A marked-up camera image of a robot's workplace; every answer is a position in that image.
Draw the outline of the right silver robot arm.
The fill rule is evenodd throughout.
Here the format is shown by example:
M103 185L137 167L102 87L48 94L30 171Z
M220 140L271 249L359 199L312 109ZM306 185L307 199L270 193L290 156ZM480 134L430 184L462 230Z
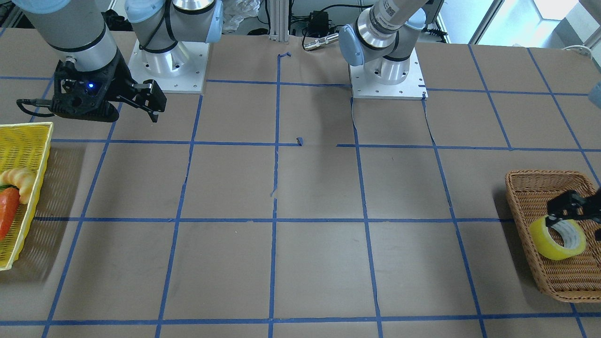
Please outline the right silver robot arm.
M210 44L223 32L221 0L127 0L126 14L94 0L15 0L59 60L48 99L17 99L32 117L113 123L115 103L158 121L167 108L166 80L196 76L188 44Z

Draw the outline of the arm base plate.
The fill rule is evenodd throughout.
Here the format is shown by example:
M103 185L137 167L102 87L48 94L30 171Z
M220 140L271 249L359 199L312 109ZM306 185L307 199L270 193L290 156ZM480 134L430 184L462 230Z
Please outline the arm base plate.
M380 58L349 66L355 99L425 100L429 97L416 49L404 61Z
M211 46L180 41L171 51L154 54L142 51L137 40L128 67L135 81L154 79L165 93L202 94Z

